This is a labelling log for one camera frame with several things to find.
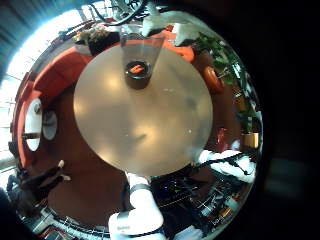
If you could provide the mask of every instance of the round table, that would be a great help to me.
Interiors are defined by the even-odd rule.
[[[42,107],[39,98],[35,98],[28,106],[26,120],[24,124],[24,133],[41,133],[42,129]],[[36,151],[40,144],[40,137],[26,140],[31,151]]]
[[[208,141],[212,102],[198,71],[162,49],[149,85],[130,88],[119,46],[83,70],[74,94],[81,135],[104,161],[126,172],[161,176],[187,166]]]

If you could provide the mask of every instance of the plant pot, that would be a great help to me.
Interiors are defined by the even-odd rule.
[[[220,94],[224,90],[224,82],[216,75],[215,70],[207,66],[203,71],[203,78],[212,93]]]

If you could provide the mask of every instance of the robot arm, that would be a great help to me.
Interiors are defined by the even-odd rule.
[[[241,156],[235,160],[235,164],[231,164],[224,159],[239,154],[239,151],[226,150],[222,153],[214,153],[212,151],[203,150],[198,158],[197,163],[203,164],[210,161],[210,167],[224,175],[232,175],[240,181],[252,183],[256,175],[256,164],[250,161],[247,155]]]
[[[108,225],[111,239],[129,239],[130,235],[149,233],[163,224],[163,216],[154,201],[148,180],[132,173],[127,173],[127,178],[130,185],[130,203],[134,209],[110,216]],[[146,236],[151,240],[165,239],[160,233]]]

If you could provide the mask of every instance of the orange cushion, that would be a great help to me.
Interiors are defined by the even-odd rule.
[[[20,158],[21,165],[25,168],[30,166],[34,159],[33,152],[28,148],[26,142],[23,141],[21,138],[21,135],[24,132],[24,122],[25,122],[28,105],[29,105],[28,102],[23,102],[19,112],[19,117],[17,122],[17,143],[18,143],[19,158]]]

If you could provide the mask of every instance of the cable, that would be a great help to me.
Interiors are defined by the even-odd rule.
[[[147,0],[141,0],[140,6],[138,6],[138,8],[135,9],[133,13],[131,13],[131,14],[129,13],[128,16],[126,16],[126,17],[123,18],[122,20],[120,20],[120,21],[118,21],[118,22],[115,22],[115,23],[109,23],[109,22],[107,22],[107,21],[104,19],[104,17],[99,13],[99,11],[97,10],[97,8],[96,8],[92,3],[89,4],[89,5],[93,8],[93,10],[96,12],[96,14],[98,15],[98,17],[99,17],[103,22],[106,23],[107,26],[119,26],[119,25],[121,25],[121,24],[124,24],[124,23],[132,20],[132,19],[145,7],[145,5],[147,4],[147,2],[148,2]]]

